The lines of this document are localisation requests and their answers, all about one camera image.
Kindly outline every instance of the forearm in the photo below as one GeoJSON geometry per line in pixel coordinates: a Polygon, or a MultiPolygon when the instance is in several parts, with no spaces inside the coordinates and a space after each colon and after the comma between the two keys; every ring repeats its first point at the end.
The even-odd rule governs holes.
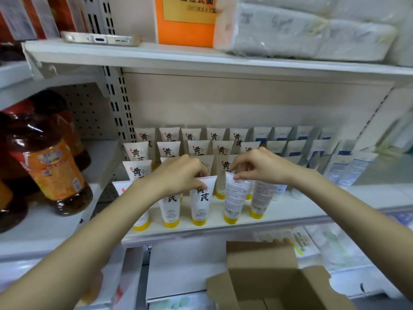
{"type": "Polygon", "coordinates": [[[154,181],[135,181],[121,197],[0,294],[1,308],[20,310],[30,305],[33,310],[73,309],[112,250],[161,196],[154,181]]]}
{"type": "Polygon", "coordinates": [[[386,277],[413,300],[412,231],[313,170],[302,168],[292,186],[318,204],[386,277]]]}

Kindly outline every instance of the qr code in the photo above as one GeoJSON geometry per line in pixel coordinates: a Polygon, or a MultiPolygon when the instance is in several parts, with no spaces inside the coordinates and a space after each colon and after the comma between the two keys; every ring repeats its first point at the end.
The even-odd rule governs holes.
{"type": "Polygon", "coordinates": [[[80,182],[77,178],[75,178],[72,182],[73,188],[75,188],[75,191],[78,192],[80,189],[82,189],[82,185],[80,185],[80,182]]]}

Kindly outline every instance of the hand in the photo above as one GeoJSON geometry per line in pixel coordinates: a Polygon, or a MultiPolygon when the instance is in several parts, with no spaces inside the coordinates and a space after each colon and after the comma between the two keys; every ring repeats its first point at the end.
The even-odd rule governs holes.
{"type": "Polygon", "coordinates": [[[208,176],[206,166],[188,155],[167,159],[150,175],[163,188],[164,196],[179,195],[191,189],[206,190],[202,181],[194,179],[200,176],[208,176]]]}
{"type": "Polygon", "coordinates": [[[242,171],[235,174],[235,180],[250,179],[271,184],[292,185],[294,178],[305,170],[302,166],[275,155],[264,147],[237,156],[229,171],[232,172],[238,165],[242,171]]]}

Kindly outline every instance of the cardboard flap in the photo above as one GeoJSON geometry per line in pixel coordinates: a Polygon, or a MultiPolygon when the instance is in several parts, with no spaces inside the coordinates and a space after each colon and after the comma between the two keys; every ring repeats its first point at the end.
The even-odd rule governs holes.
{"type": "Polygon", "coordinates": [[[219,310],[240,310],[228,272],[206,279],[206,292],[218,304],[219,310]]]}
{"type": "Polygon", "coordinates": [[[325,309],[356,310],[350,299],[331,288],[329,281],[331,276],[323,266],[306,267],[301,272],[325,309]]]}
{"type": "Polygon", "coordinates": [[[228,269],[298,269],[291,244],[227,242],[228,269]]]}

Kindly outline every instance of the person's left arm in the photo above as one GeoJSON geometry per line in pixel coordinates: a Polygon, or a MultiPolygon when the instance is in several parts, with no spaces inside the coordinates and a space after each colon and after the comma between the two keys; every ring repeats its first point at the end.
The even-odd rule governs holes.
{"type": "Polygon", "coordinates": [[[206,176],[206,167],[184,155],[168,159],[149,176],[134,181],[109,207],[0,294],[0,308],[73,309],[111,252],[151,205],[169,195],[205,188],[194,179],[199,173],[206,176]]]}

